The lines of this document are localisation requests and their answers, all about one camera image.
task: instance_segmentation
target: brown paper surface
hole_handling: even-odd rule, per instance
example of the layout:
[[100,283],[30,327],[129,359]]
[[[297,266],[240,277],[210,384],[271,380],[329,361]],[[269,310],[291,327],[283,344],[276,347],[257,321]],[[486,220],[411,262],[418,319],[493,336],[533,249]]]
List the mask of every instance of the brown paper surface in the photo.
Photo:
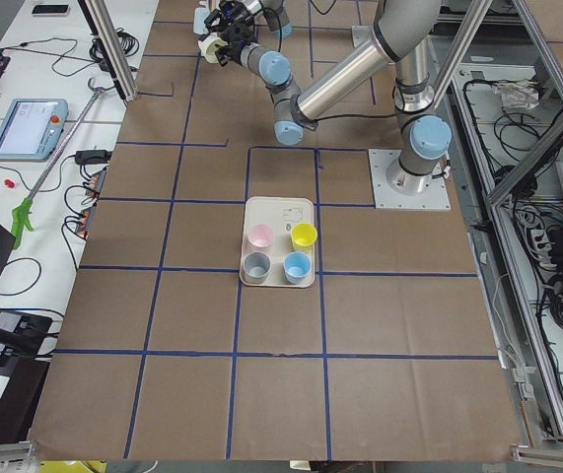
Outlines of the brown paper surface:
[[[41,457],[509,459],[521,439],[454,187],[450,212],[373,207],[366,150],[401,146],[394,119],[280,146],[260,80],[195,57],[194,7],[160,2],[35,417]],[[287,7],[305,88],[375,4]],[[391,113],[392,81],[327,114]],[[240,284],[254,195],[316,204],[311,287]]]

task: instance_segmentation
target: metal base plate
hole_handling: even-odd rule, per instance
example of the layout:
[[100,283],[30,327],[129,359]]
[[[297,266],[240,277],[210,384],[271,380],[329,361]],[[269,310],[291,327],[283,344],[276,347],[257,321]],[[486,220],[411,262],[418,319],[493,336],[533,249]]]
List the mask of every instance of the metal base plate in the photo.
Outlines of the metal base plate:
[[[452,207],[443,179],[432,179],[426,191],[415,196],[400,194],[388,184],[387,168],[399,157],[399,153],[401,153],[400,150],[369,150],[376,209],[449,211]],[[433,174],[439,172],[441,172],[441,168],[436,165]]]
[[371,27],[351,27],[351,37],[353,39],[353,47],[358,47],[364,41],[369,39],[371,35]]

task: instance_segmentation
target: pink cup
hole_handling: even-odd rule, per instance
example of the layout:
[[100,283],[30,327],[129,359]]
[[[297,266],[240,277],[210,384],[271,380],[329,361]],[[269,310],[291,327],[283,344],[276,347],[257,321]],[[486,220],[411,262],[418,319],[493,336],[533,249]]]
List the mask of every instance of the pink cup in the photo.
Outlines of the pink cup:
[[274,242],[274,231],[266,224],[258,224],[248,230],[248,243],[256,250],[262,251]]

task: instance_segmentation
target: tablet screen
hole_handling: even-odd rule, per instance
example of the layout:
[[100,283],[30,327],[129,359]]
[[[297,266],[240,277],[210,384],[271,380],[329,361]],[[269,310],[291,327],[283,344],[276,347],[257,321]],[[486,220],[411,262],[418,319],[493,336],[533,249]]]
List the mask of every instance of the tablet screen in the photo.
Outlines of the tablet screen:
[[0,140],[0,154],[33,155],[57,101],[18,101]]

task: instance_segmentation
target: tray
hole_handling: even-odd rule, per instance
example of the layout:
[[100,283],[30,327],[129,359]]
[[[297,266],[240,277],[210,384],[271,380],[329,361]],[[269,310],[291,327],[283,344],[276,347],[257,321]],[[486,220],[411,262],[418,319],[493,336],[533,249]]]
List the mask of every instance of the tray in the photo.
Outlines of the tray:
[[[283,261],[294,251],[290,231],[301,223],[314,224],[314,204],[308,199],[284,197],[250,197],[244,212],[244,228],[242,230],[242,255],[240,257],[240,279],[247,286],[263,286],[273,288],[306,288],[312,285],[315,278],[315,249],[312,247],[305,254],[312,261],[312,268],[300,284],[290,284],[285,278]],[[257,224],[267,224],[274,230],[274,242],[265,253],[270,257],[270,271],[267,278],[259,284],[252,284],[244,277],[244,259],[255,250],[248,243],[247,232]]]

